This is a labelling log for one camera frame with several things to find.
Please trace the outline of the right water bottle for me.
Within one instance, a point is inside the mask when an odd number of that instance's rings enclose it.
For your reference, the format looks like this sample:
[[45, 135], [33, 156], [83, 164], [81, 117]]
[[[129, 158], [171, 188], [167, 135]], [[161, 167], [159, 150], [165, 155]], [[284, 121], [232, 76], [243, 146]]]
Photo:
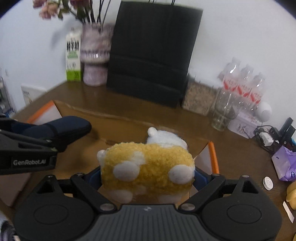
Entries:
[[260, 72], [250, 82], [251, 92], [248, 96], [247, 110], [254, 110], [260, 103], [265, 89], [266, 89], [266, 78]]

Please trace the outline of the green white milk carton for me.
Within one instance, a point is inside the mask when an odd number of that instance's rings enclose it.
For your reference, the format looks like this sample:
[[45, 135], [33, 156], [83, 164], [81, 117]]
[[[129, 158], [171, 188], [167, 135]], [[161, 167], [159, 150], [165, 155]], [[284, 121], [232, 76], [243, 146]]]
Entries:
[[81, 30], [71, 28], [66, 35], [66, 78], [67, 81], [81, 81]]

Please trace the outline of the black upright device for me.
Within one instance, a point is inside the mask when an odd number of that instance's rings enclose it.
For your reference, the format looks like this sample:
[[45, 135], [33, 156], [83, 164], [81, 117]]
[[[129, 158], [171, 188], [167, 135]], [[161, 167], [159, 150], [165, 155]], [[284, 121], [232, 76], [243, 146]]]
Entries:
[[283, 126], [279, 131], [279, 143], [285, 146], [289, 150], [295, 149], [295, 144], [293, 143], [292, 136], [295, 133], [295, 128], [292, 126], [293, 119], [291, 117], [287, 118]]

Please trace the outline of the white power adapter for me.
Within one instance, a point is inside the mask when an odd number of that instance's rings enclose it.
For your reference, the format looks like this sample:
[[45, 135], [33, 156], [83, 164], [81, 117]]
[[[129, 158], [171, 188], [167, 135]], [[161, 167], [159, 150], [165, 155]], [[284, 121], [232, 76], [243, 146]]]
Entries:
[[260, 132], [259, 138], [265, 147], [270, 147], [274, 142], [272, 136], [267, 132]]

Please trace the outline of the water bottle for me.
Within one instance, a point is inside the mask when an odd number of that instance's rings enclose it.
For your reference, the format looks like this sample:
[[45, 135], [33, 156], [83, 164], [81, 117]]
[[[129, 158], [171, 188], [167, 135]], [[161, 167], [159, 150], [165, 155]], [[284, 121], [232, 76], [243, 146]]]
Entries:
[[232, 61], [228, 63], [223, 71], [220, 72], [218, 78], [222, 80], [222, 88], [230, 92], [234, 92], [238, 86], [238, 77], [240, 74], [241, 61], [235, 57], [232, 58]]
[[241, 105], [245, 104], [251, 92], [253, 70], [254, 68], [247, 64], [240, 72], [236, 92], [239, 95], [239, 102]]
[[250, 82], [251, 92], [248, 96], [247, 110], [254, 110], [260, 103], [265, 89], [266, 89], [266, 78], [260, 72]]

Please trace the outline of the purple tissue pack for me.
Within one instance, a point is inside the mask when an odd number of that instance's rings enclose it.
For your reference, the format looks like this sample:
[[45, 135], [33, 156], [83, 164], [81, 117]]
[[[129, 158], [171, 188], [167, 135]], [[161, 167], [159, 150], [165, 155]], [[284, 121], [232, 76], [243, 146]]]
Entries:
[[282, 146], [272, 156], [273, 165], [280, 181], [295, 181], [295, 152]]

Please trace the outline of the dried rose bouquet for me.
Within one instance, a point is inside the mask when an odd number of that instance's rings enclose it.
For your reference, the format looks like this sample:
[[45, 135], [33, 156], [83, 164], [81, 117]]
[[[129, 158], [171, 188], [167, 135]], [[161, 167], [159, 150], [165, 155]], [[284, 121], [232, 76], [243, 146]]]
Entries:
[[32, 1], [34, 9], [40, 9], [39, 17], [43, 20], [50, 20], [57, 17], [63, 20], [65, 14], [71, 14], [81, 23], [103, 25], [107, 16], [107, 12], [111, 1], [99, 1], [97, 17], [95, 17], [93, 1], [48, 1], [35, 0]]

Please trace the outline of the yellow mug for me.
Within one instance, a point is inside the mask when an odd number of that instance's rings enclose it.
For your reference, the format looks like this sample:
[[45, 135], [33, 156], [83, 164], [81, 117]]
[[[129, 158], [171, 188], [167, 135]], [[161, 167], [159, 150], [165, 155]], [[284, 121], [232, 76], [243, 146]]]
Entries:
[[290, 202], [295, 199], [296, 193], [296, 182], [294, 181], [287, 187], [287, 196], [286, 196], [286, 201]]

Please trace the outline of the black paper shopping bag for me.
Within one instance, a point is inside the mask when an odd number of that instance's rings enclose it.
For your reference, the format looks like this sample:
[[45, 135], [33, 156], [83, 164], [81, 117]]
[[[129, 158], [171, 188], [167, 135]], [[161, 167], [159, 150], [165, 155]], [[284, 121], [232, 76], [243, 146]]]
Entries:
[[107, 87], [175, 108], [183, 99], [202, 9], [122, 1], [111, 41]]

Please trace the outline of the empty clear glass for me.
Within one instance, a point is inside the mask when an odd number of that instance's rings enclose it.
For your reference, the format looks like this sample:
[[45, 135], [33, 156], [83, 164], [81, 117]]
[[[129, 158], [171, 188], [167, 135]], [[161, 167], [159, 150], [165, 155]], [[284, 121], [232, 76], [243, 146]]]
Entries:
[[224, 131], [241, 110], [240, 97], [235, 92], [221, 89], [218, 93], [211, 126], [218, 131]]

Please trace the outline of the white calendar card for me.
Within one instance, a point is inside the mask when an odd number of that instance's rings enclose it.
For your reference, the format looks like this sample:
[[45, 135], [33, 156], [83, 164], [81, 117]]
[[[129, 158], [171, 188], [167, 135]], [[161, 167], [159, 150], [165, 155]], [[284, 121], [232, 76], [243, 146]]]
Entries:
[[31, 104], [33, 101], [41, 97], [43, 94], [45, 94], [47, 91], [44, 88], [41, 87], [34, 87], [34, 86], [28, 86], [28, 85], [22, 85], [21, 86], [23, 99], [25, 102], [25, 105]]

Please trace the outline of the red cardboard pumpkin box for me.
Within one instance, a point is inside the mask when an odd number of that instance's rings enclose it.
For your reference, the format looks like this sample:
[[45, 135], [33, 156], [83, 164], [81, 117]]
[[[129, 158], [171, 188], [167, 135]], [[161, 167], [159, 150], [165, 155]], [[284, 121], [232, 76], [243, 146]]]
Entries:
[[[92, 130], [88, 135], [71, 144], [66, 152], [60, 155], [54, 173], [64, 178], [75, 172], [86, 172], [97, 166], [96, 154], [101, 149], [121, 142], [158, 143], [165, 131], [169, 130], [163, 126], [150, 127], [152, 124], [136, 121], [120, 116], [112, 116], [78, 109], [60, 101], [50, 101], [36, 111], [25, 123], [41, 125], [48, 121], [57, 120], [65, 116], [79, 116], [88, 120]], [[192, 154], [195, 165], [207, 174], [219, 173], [219, 166], [213, 142], [198, 137], [185, 137], [179, 134], [188, 144], [189, 152]], [[29, 178], [30, 173], [1, 176], [1, 200], [7, 206], [13, 202]]]

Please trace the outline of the small white round cap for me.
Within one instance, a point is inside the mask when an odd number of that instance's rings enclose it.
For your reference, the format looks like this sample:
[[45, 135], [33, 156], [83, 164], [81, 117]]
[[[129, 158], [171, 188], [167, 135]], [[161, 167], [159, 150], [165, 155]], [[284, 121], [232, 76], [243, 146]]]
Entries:
[[267, 176], [263, 178], [262, 184], [267, 191], [270, 191], [273, 189], [273, 181], [271, 180], [271, 178]]

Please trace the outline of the yellow white plush toy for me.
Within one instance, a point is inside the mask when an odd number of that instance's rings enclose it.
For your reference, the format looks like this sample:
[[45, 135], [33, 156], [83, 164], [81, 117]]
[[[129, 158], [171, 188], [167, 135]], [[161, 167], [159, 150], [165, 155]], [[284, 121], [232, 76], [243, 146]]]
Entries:
[[146, 143], [119, 143], [99, 150], [103, 188], [120, 203], [177, 204], [194, 182], [195, 162], [178, 135], [150, 127]]

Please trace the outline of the white patterned tin box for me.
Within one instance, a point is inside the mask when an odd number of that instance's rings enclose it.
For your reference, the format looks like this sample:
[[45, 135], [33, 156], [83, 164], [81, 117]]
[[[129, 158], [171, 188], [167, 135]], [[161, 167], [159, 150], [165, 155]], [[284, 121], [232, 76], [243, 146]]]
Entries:
[[227, 128], [244, 138], [253, 138], [254, 130], [260, 125], [261, 122], [255, 116], [241, 111], [235, 119], [230, 121]]

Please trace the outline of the purple marbled vase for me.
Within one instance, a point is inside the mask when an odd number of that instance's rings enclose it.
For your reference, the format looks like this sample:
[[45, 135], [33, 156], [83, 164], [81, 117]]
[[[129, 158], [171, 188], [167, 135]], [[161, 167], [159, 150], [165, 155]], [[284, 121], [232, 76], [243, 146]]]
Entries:
[[85, 24], [82, 29], [80, 61], [84, 65], [83, 82], [89, 86], [105, 85], [114, 25]]

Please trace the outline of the left water bottle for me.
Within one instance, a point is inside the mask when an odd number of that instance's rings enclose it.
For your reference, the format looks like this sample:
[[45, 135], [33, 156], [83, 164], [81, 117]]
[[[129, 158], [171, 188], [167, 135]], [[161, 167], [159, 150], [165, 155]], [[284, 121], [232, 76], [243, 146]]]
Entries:
[[235, 57], [232, 58], [232, 61], [228, 63], [223, 71], [220, 72], [218, 78], [222, 80], [222, 88], [230, 92], [234, 92], [238, 86], [238, 77], [240, 74], [241, 61]]

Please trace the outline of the middle water bottle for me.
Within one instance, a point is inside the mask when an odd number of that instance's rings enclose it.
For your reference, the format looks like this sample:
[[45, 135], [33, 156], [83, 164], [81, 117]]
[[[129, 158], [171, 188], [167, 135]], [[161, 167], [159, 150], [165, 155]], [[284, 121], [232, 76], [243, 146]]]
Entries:
[[239, 95], [239, 102], [241, 105], [245, 104], [251, 92], [253, 70], [254, 68], [247, 64], [240, 72], [236, 92]]

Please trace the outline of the white round speaker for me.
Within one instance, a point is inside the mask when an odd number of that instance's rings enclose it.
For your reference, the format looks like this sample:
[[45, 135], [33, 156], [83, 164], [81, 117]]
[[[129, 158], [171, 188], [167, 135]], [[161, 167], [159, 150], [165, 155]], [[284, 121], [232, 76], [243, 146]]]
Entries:
[[271, 115], [272, 115], [271, 106], [267, 102], [261, 101], [255, 110], [255, 116], [257, 117], [257, 119], [262, 123], [264, 123], [271, 118]]

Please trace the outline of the clear pellet storage container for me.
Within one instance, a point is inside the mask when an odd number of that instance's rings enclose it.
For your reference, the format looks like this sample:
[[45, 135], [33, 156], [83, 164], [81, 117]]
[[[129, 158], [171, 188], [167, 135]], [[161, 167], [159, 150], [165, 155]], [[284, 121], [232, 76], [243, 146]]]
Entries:
[[195, 77], [190, 73], [187, 75], [187, 81], [182, 108], [202, 116], [207, 116], [216, 99], [218, 90], [213, 86], [210, 87], [201, 81], [195, 80]]

